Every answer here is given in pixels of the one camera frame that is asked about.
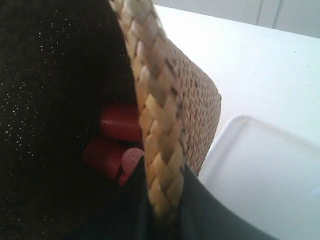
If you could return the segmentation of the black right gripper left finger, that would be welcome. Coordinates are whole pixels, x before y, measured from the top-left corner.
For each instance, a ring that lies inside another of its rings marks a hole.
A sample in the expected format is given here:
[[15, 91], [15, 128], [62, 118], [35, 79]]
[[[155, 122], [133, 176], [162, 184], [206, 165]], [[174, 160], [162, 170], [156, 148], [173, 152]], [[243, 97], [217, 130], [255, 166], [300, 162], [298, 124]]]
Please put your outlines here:
[[140, 157], [124, 187], [104, 211], [74, 231], [76, 240], [155, 240], [146, 193], [144, 158]]

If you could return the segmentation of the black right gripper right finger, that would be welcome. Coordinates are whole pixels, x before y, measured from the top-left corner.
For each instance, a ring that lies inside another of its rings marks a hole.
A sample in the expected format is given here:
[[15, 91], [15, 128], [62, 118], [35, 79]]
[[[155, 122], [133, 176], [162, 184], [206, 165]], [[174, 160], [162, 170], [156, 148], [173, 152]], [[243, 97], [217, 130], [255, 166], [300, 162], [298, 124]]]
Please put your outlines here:
[[173, 240], [274, 240], [221, 204], [186, 165]]

